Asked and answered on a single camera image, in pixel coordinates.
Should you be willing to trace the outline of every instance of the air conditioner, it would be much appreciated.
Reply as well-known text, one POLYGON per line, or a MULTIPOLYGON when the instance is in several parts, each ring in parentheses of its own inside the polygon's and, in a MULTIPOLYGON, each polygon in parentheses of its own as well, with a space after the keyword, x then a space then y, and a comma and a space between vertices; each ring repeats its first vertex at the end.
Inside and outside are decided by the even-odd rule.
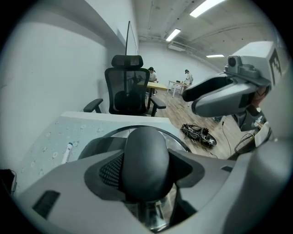
POLYGON ((177 51, 185 51, 186 50, 186 46, 180 44, 180 43, 176 43, 176 42, 171 42, 168 45, 169 49, 173 49, 173 50, 177 50, 177 51))

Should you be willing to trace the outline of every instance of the chair headrest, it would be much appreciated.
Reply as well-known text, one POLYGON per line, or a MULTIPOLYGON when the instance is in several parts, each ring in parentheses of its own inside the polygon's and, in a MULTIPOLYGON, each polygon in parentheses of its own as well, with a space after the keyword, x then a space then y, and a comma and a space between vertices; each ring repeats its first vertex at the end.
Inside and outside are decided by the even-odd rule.
POLYGON ((143 66, 142 57, 140 55, 115 55, 112 59, 114 68, 141 68, 143 66))

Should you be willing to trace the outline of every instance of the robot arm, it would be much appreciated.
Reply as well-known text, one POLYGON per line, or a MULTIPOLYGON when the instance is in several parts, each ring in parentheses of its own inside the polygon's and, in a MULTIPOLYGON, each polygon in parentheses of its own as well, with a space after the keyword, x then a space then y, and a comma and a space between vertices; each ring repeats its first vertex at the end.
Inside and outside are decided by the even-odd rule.
POLYGON ((281 69, 276 70, 274 63, 279 64, 273 42, 249 43, 228 57, 223 73, 189 87, 183 99, 193 101, 194 114, 233 115, 241 131, 251 130, 253 121, 262 115, 253 105, 258 90, 265 90, 261 94, 265 97, 272 82, 275 84, 275 78, 280 76, 276 72, 281 73, 281 69))

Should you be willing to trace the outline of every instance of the wooden table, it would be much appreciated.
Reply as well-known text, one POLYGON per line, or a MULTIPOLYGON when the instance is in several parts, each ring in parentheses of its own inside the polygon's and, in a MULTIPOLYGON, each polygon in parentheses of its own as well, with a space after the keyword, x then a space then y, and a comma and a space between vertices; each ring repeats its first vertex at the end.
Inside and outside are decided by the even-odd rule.
MULTIPOLYGON (((138 85, 144 85, 145 82, 144 81, 141 81, 138 83, 138 85)), ((150 89, 150 93, 149 93, 149 96, 148 96, 148 101, 147 101, 147 109, 149 110, 150 109, 150 106, 151 106, 151 97, 152 97, 152 90, 153 89, 157 89, 157 90, 168 90, 167 87, 161 83, 154 83, 154 82, 148 82, 147 83, 147 88, 150 89)))
POLYGON ((169 80, 169 84, 168 84, 168 88, 167 88, 167 93, 168 93, 168 91, 169 91, 170 83, 173 83, 173 85, 180 85, 180 86, 181 86, 180 93, 182 92, 182 88, 183 88, 183 87, 189 87, 189 85, 187 85, 187 84, 183 84, 183 83, 179 83, 179 82, 175 82, 175 81, 171 81, 171 80, 169 80))

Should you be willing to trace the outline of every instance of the mesh grille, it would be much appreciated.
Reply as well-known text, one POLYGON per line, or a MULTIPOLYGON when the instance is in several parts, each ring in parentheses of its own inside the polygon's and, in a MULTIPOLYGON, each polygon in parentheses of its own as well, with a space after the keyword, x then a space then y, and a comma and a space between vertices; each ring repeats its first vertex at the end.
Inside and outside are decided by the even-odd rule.
POLYGON ((146 111, 145 82, 148 80, 146 71, 110 70, 107 73, 108 89, 113 100, 112 108, 122 114, 141 114, 146 111))
POLYGON ((103 183, 119 189, 119 173, 122 165, 122 155, 104 165, 99 172, 103 183))

